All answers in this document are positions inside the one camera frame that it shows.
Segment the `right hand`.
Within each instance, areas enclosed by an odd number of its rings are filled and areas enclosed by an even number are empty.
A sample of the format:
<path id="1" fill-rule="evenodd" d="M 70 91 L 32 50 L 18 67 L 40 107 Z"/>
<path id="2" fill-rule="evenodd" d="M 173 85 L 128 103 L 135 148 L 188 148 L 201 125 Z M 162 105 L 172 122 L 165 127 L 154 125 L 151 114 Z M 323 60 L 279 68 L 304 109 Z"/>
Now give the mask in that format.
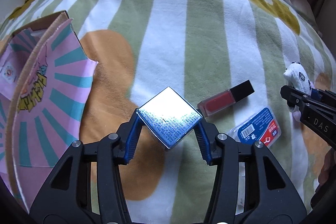
<path id="1" fill-rule="evenodd" d="M 331 148 L 325 155 L 325 160 L 318 176 L 318 183 L 323 185 L 329 178 L 331 169 L 335 166 L 335 149 Z"/>

